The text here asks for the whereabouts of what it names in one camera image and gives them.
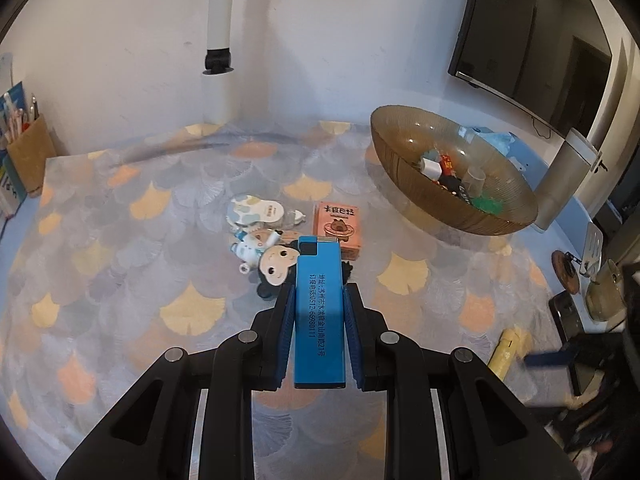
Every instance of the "television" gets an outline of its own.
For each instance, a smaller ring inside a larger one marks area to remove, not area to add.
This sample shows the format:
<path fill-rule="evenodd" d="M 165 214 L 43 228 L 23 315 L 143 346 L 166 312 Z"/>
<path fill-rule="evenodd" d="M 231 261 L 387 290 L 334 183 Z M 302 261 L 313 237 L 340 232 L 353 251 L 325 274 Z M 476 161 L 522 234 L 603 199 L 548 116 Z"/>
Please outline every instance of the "television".
<path fill-rule="evenodd" d="M 591 0 L 467 0 L 449 73 L 586 137 L 610 66 Z"/>

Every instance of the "clear plastic cup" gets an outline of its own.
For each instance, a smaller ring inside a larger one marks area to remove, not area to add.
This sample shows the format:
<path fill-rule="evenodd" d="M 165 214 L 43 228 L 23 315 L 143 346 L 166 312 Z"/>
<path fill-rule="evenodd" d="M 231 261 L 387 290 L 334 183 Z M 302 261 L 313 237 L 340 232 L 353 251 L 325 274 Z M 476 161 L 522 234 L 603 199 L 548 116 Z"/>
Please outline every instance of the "clear plastic cup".
<path fill-rule="evenodd" d="M 462 185 L 471 198 L 477 198 L 482 195 L 482 186 L 484 186 L 485 179 L 486 175 L 483 170 L 477 166 L 470 166 L 469 169 L 466 170 L 465 177 L 462 179 Z"/>

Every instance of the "green object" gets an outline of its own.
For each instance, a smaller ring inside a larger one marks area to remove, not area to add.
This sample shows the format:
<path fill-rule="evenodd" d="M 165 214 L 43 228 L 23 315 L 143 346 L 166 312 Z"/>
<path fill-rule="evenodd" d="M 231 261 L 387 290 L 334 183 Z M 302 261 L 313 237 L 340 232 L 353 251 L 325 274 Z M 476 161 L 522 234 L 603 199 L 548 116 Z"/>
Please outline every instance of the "green object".
<path fill-rule="evenodd" d="M 471 199 L 471 203 L 480 211 L 497 215 L 502 212 L 502 200 L 494 200 L 482 193 L 481 196 Z"/>

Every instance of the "doll face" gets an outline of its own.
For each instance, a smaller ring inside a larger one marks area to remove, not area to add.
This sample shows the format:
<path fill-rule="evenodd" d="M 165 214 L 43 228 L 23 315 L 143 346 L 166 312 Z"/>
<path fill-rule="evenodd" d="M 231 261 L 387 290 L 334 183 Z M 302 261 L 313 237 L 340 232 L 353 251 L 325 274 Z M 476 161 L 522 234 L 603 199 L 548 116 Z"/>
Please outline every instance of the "doll face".
<path fill-rule="evenodd" d="M 271 285 L 282 285 L 287 279 L 289 267 L 297 263 L 298 256 L 300 253 L 295 249 L 275 245 L 264 251 L 260 258 L 260 272 Z"/>

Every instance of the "blue lighter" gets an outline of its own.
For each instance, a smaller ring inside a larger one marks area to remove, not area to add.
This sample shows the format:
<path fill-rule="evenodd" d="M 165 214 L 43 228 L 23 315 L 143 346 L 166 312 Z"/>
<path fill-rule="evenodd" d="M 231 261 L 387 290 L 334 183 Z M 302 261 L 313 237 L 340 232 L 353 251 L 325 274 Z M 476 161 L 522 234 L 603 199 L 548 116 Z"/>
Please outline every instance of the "blue lighter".
<path fill-rule="evenodd" d="M 344 388 L 342 259 L 337 238 L 301 236 L 296 271 L 296 388 Z"/>

